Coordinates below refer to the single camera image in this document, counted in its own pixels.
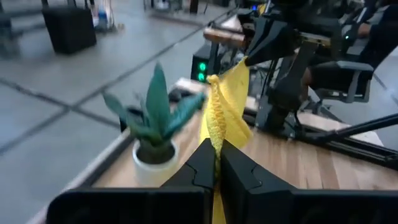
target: succulent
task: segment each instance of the succulent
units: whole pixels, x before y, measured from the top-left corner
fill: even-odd
[[[140,140],[138,156],[149,164],[160,164],[174,155],[171,138],[195,114],[203,104],[205,95],[185,97],[170,111],[169,97],[162,66],[157,63],[147,91],[146,101],[141,101],[142,122],[129,112],[120,101],[109,93],[104,93],[106,106],[120,117],[130,129],[130,133]]]

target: electronic device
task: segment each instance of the electronic device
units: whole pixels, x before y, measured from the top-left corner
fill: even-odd
[[[191,79],[199,82],[206,82],[206,76],[210,75],[208,71],[210,61],[211,45],[204,44],[192,56]],[[216,63],[213,66],[213,73],[217,74],[220,70],[220,57],[215,57]]]

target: white pot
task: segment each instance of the white pot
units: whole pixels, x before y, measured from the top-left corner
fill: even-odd
[[[174,148],[174,156],[171,160],[163,164],[147,164],[138,159],[137,152],[140,143],[139,141],[135,141],[132,147],[132,159],[135,166],[136,180],[140,187],[160,187],[176,173],[179,148],[173,141],[172,145]]]

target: cable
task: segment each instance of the cable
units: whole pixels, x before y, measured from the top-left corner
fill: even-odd
[[[207,6],[209,5],[210,0],[207,0],[205,10],[203,10],[203,14],[206,14]]]
[[[301,132],[304,132],[304,127],[302,126],[299,117],[297,116],[297,111],[294,111],[294,119],[296,120],[298,128],[300,128]]]
[[[296,130],[295,130],[295,128],[293,127],[293,125],[292,124],[290,124],[289,122],[287,122],[286,120],[285,120],[285,124],[287,124],[287,126],[289,126],[290,128],[292,128],[293,129],[293,131],[294,131],[294,134],[296,134],[297,132],[296,132]]]

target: black speaker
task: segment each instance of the black speaker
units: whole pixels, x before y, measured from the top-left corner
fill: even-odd
[[[46,9],[43,16],[56,53],[73,54],[96,44],[93,17],[89,9]]]

